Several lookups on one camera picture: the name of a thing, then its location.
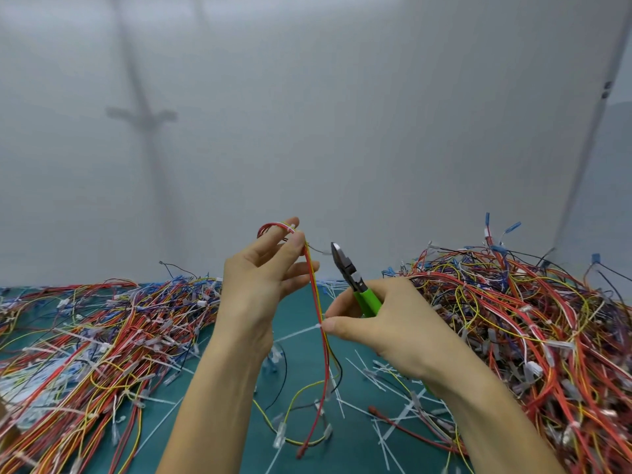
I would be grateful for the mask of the person's right hand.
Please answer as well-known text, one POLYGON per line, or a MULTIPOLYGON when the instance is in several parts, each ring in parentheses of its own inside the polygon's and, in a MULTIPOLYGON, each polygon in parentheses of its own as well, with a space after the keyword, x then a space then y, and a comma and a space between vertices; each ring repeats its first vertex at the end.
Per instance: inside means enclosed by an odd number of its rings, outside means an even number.
MULTIPOLYGON (((465 345, 428 302, 403 277, 369 280, 367 285, 382 307, 376 317, 379 344, 373 349, 400 373, 427 382, 440 390, 456 390, 464 377, 454 364, 465 345)), ((361 318, 351 289, 341 294, 326 311, 326 318, 361 318)))

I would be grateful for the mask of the person's left hand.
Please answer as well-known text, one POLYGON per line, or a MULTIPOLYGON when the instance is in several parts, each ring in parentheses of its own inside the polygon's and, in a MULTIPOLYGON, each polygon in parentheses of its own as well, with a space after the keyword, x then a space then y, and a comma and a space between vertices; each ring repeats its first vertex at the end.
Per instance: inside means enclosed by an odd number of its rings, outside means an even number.
POLYGON ((304 256, 306 239, 298 227, 288 227, 289 236, 271 259, 246 259, 245 247, 225 261, 215 329, 220 341, 255 353, 259 358, 271 350, 272 323, 278 304, 310 284, 282 280, 292 264, 305 262, 299 260, 304 256))

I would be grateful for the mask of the green-handled wire cutter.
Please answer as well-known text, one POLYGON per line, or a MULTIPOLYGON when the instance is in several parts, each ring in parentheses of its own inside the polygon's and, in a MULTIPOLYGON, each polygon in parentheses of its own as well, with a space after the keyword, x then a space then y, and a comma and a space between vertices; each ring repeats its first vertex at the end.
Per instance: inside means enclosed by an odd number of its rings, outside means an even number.
POLYGON ((382 302, 364 281, 359 270, 342 248, 335 242, 330 243, 332 258, 343 279, 352 288, 353 295, 358 302, 362 315, 367 318, 376 317, 382 307, 382 302))

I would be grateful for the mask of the white cable tie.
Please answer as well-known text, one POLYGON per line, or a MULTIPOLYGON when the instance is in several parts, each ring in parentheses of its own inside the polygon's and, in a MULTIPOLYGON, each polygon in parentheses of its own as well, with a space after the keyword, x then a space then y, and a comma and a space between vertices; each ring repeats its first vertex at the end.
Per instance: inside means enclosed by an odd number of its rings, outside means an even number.
POLYGON ((284 335, 282 337, 276 337, 274 339, 274 343, 280 343, 282 341, 286 341, 287 339, 290 339, 290 338, 295 337, 297 335, 301 335, 301 334, 304 334, 304 333, 307 333, 307 332, 310 332, 310 331, 313 331, 313 330, 316 330, 316 329, 321 329, 321 328, 322 328, 321 324, 315 324, 314 326, 310 326, 310 327, 306 327, 304 329, 297 330, 295 332, 292 332, 291 334, 287 334, 287 335, 284 335))

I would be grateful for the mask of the person's right forearm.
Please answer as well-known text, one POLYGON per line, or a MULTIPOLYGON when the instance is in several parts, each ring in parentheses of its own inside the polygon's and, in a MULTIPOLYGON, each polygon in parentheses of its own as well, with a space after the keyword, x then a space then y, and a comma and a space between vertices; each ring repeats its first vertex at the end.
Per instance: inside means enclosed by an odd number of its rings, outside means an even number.
POLYGON ((428 386, 451 411, 475 474, 566 474, 510 390, 460 339, 431 355, 428 386))

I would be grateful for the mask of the person's left forearm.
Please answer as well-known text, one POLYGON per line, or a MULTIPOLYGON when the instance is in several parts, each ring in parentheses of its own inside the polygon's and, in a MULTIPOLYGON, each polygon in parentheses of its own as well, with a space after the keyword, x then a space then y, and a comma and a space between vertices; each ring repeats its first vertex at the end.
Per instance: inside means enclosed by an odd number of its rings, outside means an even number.
POLYGON ((155 474, 239 474, 255 384, 273 345, 254 336, 211 336, 155 474))

